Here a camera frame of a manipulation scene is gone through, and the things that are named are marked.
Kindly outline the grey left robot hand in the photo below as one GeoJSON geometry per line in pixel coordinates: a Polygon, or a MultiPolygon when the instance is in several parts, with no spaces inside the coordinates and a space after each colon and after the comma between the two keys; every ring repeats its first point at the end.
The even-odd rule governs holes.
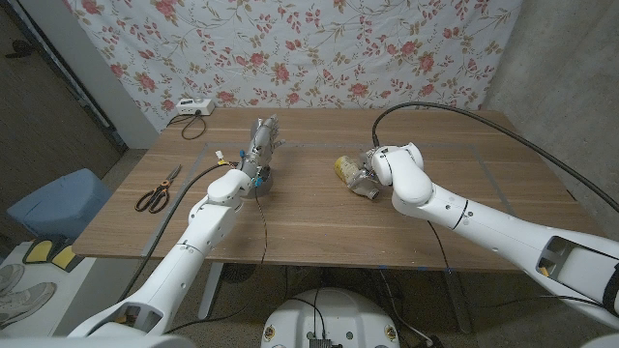
{"type": "Polygon", "coordinates": [[[264,119],[258,118],[251,126],[251,141],[242,155],[238,169],[250,177],[254,188],[265,182],[263,176],[270,169],[272,155],[284,143],[284,140],[278,140],[279,128],[277,114],[264,119]]]}

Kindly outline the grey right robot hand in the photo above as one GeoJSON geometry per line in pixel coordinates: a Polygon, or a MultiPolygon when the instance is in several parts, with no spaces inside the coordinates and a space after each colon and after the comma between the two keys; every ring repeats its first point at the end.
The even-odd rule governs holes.
{"type": "Polygon", "coordinates": [[[358,184],[372,184],[379,189],[381,184],[371,164],[374,153],[374,149],[369,149],[359,155],[360,169],[357,172],[356,181],[358,184]]]}

